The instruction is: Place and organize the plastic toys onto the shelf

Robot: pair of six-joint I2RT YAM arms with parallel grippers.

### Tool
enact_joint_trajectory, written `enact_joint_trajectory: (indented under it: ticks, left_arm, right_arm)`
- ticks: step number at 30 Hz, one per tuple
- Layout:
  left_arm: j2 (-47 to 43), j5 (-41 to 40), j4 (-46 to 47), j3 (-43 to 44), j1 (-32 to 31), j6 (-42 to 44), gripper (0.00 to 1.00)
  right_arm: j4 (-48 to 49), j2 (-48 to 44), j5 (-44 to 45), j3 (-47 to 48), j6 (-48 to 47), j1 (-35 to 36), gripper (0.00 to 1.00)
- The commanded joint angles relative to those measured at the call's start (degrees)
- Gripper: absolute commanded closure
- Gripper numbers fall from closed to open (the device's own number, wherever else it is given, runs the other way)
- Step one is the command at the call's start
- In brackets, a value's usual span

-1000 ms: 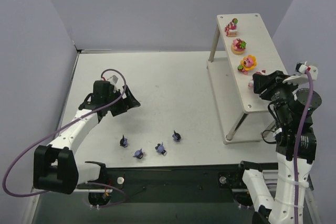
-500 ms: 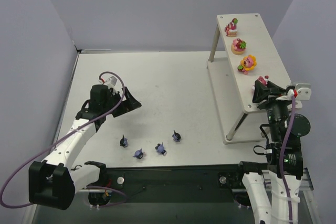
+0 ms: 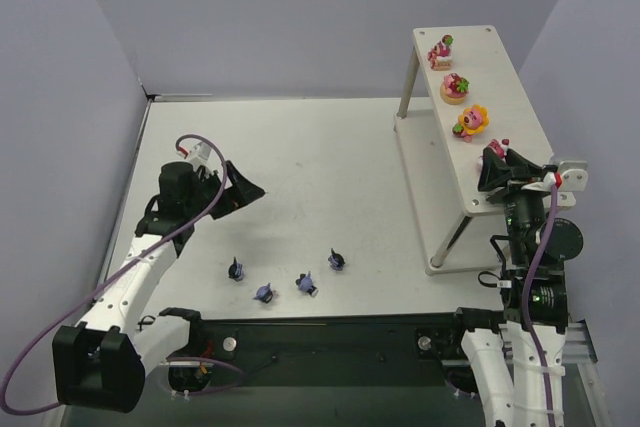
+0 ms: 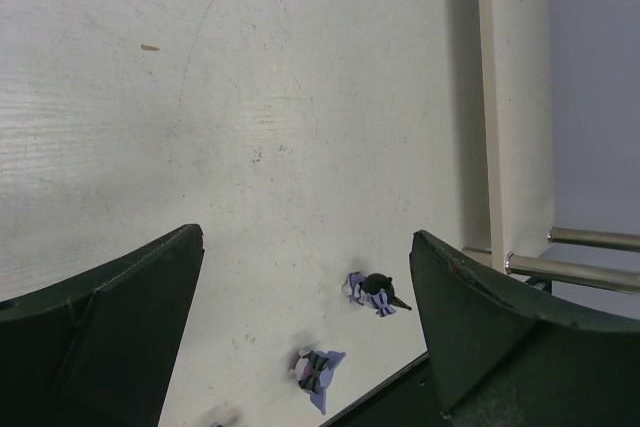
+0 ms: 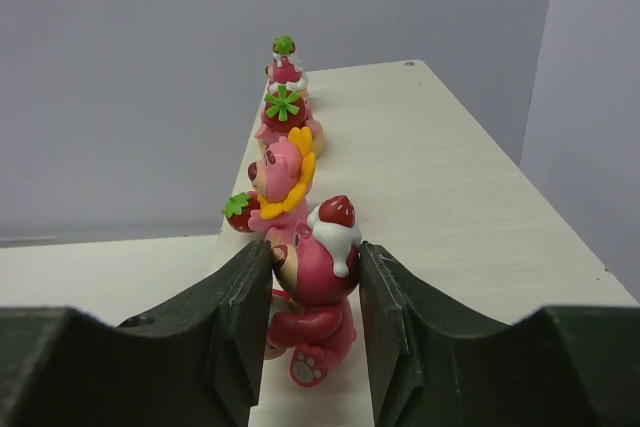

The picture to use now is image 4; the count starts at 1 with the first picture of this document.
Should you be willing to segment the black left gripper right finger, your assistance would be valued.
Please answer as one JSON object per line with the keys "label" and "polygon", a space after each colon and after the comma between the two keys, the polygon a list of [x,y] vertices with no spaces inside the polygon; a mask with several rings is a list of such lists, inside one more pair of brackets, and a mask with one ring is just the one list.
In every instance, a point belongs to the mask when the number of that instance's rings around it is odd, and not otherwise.
{"label": "black left gripper right finger", "polygon": [[409,256],[440,409],[455,426],[635,426],[639,323],[555,297],[426,231]]}

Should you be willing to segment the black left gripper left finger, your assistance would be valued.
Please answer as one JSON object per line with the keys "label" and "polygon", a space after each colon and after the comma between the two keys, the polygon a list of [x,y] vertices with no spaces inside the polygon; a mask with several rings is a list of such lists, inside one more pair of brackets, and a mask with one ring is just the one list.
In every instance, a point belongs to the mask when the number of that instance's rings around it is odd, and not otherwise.
{"label": "black left gripper left finger", "polygon": [[203,257],[187,224],[2,301],[2,425],[157,425]]}

